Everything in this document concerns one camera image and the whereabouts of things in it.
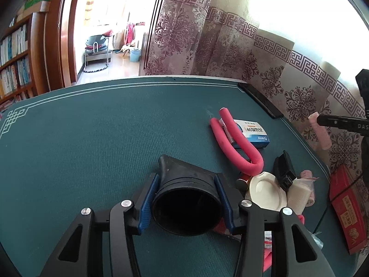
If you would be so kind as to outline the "white ceramic lid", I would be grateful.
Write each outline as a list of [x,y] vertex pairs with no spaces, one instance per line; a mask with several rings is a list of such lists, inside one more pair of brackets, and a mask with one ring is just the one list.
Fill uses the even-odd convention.
[[245,198],[260,208],[280,211],[287,206],[286,193],[279,186],[276,177],[266,171],[251,177]]

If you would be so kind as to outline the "small metal cap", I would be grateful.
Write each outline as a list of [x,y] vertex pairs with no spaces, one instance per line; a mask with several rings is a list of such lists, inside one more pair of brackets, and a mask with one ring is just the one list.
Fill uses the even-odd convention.
[[249,175],[242,174],[239,178],[235,181],[235,186],[240,191],[248,191],[250,186],[250,179]]

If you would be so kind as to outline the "green felt table mat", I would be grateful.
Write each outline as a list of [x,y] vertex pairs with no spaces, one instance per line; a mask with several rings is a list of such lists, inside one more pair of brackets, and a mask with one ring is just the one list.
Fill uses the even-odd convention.
[[56,90],[13,104],[1,119],[1,243],[18,272],[39,276],[80,211],[109,209],[132,197],[163,154],[223,173],[238,170],[222,153],[209,122],[221,108],[267,132],[265,169],[287,151],[296,172],[316,177],[305,224],[317,229],[336,276],[351,276],[346,250],[325,209],[329,170],[286,118],[272,119],[234,81],[138,78]]

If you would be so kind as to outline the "pink foam curler bent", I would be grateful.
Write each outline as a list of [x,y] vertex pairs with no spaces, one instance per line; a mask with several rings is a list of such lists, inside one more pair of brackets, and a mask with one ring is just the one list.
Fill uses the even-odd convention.
[[[302,214],[297,215],[302,224],[305,224],[305,217]],[[263,262],[263,272],[265,273],[272,264],[272,253],[271,248],[264,249],[264,262]]]

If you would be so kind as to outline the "red snack packet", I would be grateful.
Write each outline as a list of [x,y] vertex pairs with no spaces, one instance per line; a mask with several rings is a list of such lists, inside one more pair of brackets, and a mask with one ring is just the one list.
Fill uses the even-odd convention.
[[[223,219],[220,220],[218,225],[213,229],[214,232],[227,236],[231,239],[235,239],[237,241],[241,241],[241,235],[232,235],[229,229],[226,227],[226,224]],[[272,249],[272,234],[271,231],[264,232],[264,246],[265,249],[271,250]]]

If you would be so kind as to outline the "red gift box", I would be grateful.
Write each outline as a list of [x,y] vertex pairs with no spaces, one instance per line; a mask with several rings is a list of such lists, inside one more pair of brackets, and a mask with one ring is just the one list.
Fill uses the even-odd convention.
[[355,254],[367,244],[366,213],[348,168],[341,164],[330,176],[329,197],[341,224],[348,252]]

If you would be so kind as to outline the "blue white medicine box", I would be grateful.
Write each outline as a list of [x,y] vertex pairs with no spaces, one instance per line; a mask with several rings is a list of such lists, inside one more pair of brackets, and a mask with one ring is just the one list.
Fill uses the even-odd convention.
[[[235,119],[238,129],[241,131],[242,135],[257,149],[265,148],[269,145],[270,139],[266,131],[258,122],[244,121]],[[219,119],[219,123],[223,131],[225,132],[229,142],[235,149],[240,149],[239,144],[234,140],[228,131],[224,121]]]

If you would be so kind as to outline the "white bandage roll in bag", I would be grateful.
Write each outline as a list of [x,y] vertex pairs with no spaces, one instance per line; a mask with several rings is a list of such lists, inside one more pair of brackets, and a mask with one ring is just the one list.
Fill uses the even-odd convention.
[[296,214],[302,214],[306,207],[315,203],[316,178],[295,179],[287,191],[287,207]]

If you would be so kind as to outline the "grey chair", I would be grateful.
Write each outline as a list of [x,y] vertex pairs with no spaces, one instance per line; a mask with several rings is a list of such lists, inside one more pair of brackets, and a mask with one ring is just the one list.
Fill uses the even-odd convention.
[[[92,35],[88,38],[84,48],[84,67],[83,72],[92,73],[103,71],[109,67],[112,58],[112,50],[109,48],[110,37],[113,31],[109,30],[103,34]],[[87,70],[89,61],[105,60],[102,68],[89,71]]]

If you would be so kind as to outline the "pink foam curler on box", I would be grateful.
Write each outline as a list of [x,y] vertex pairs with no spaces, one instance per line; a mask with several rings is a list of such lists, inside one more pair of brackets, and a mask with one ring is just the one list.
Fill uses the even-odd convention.
[[229,142],[226,133],[224,132],[220,122],[216,118],[210,119],[210,126],[222,152],[243,174],[249,176],[259,175],[263,171],[264,160],[260,152],[242,135],[242,132],[237,127],[231,113],[227,108],[219,110],[221,119],[225,126],[236,141],[242,151],[248,156],[250,162],[246,160]]

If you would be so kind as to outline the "black funnel cup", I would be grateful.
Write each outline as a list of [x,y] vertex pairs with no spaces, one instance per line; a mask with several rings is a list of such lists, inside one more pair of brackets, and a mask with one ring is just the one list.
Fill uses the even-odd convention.
[[156,223],[179,236],[198,236],[213,230],[223,216],[216,174],[162,155],[160,187],[151,205]]

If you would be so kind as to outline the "pink velcro hair roller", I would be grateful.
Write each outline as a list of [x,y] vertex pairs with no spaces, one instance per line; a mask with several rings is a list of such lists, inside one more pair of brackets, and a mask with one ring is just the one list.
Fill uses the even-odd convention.
[[309,115],[308,120],[316,134],[316,137],[318,139],[318,142],[320,143],[322,150],[326,151],[331,148],[332,143],[331,143],[330,135],[327,132],[327,129],[324,126],[320,126],[318,124],[318,121],[317,121],[318,117],[319,117],[319,113],[314,112],[313,114]]

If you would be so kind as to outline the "wooden bookshelf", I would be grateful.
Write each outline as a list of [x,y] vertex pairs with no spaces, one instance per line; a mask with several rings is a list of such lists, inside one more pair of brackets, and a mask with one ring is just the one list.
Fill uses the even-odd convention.
[[45,14],[34,12],[1,37],[1,112],[49,91],[44,56]]

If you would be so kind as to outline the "stacked boxes on shelf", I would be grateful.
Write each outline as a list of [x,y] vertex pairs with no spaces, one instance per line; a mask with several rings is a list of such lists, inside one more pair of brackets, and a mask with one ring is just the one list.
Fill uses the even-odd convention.
[[16,22],[34,12],[48,12],[51,0],[27,0],[16,14]]

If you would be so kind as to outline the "black hair clip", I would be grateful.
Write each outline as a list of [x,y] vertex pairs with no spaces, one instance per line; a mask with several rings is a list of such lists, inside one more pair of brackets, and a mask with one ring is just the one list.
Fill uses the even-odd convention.
[[282,155],[275,158],[273,174],[281,189],[287,192],[296,179],[296,173],[290,155],[286,150],[283,151]]

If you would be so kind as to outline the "patterned purple curtain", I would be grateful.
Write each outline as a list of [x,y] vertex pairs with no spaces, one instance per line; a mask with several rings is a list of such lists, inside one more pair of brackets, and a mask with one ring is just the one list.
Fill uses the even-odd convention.
[[368,145],[330,129],[321,148],[312,113],[364,117],[355,81],[368,68],[368,26],[348,0],[156,0],[147,75],[246,81],[299,130],[331,171],[368,176]]

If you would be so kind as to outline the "blue bucket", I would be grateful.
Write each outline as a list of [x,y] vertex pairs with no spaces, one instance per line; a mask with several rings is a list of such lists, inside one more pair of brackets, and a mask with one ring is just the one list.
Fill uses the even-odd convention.
[[141,57],[141,50],[140,49],[131,49],[129,59],[131,62],[138,63]]

